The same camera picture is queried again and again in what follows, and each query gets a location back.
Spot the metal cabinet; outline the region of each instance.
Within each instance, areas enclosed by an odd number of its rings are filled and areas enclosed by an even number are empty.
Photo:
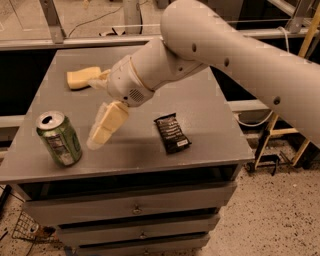
[[[112,99],[92,88],[70,91],[65,73],[110,68],[138,48],[58,51],[1,165],[0,182],[25,198],[24,211],[39,224],[54,226],[79,255],[205,246],[242,164],[254,159],[210,69],[161,88],[130,110],[109,143],[90,151],[85,142],[97,109]],[[49,110],[65,113],[78,134],[83,156],[71,167],[56,166],[35,133],[36,118]],[[176,113],[192,142],[172,155],[153,122],[169,113]]]

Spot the metal rack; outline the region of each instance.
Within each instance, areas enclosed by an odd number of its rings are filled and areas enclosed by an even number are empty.
[[[24,211],[21,211],[13,230],[12,238],[33,242],[35,244],[62,244],[55,236],[55,233],[49,235],[48,237],[36,235],[34,231],[37,228],[39,228],[39,224]]]

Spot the aluminum can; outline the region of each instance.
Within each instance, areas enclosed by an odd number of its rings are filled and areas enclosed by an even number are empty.
[[[45,112],[38,117],[36,126],[38,135],[58,165],[70,166],[79,161],[81,146],[67,116],[59,111]]]

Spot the floor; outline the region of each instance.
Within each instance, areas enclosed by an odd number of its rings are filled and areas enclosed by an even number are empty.
[[[37,0],[11,2],[20,18],[17,19],[12,9],[10,11],[9,0],[0,0],[0,40],[41,39],[50,36]],[[91,37],[101,32],[111,32],[111,27],[120,24],[123,19],[122,12],[117,11],[121,7],[118,0],[92,0],[87,8],[84,8],[82,0],[56,0],[55,3],[67,34],[70,35],[76,28],[71,37]],[[149,14],[144,21],[151,24],[144,33],[157,33],[158,26],[152,24],[158,24],[161,10],[155,7],[153,0],[141,1],[141,4],[143,13]],[[76,27],[113,11],[114,14],[105,16],[106,20],[99,19],[98,23],[92,22],[91,26]],[[33,16],[36,19],[30,19],[27,13],[36,13]],[[249,134],[247,138],[254,150],[257,136]],[[280,150],[289,158],[294,154],[286,141],[277,139],[270,142],[269,152],[279,153]],[[238,188],[228,205],[221,209],[221,220],[210,233],[211,239],[206,247],[199,251],[168,252],[162,255],[320,255],[320,166],[314,164],[310,170],[281,166],[275,176],[271,176],[271,171],[272,168],[259,168],[254,174],[249,174],[245,167],[241,170],[237,177]],[[12,238],[21,213],[19,195],[13,195],[16,197],[9,196],[0,215],[0,255],[72,255],[61,244],[33,245]]]
[[[246,136],[255,150],[257,134]],[[289,158],[294,154],[286,140],[271,140],[266,153],[280,151]],[[314,163],[309,170],[280,166],[274,176],[272,170],[259,168],[250,174],[245,166],[242,168],[237,177],[238,187],[227,206],[222,207],[221,219],[210,232],[207,246],[199,251],[154,256],[320,255],[320,165]],[[33,245],[14,239],[22,203],[19,195],[13,194],[16,197],[9,196],[0,217],[0,237],[8,231],[0,240],[0,255],[76,255],[59,243]]]

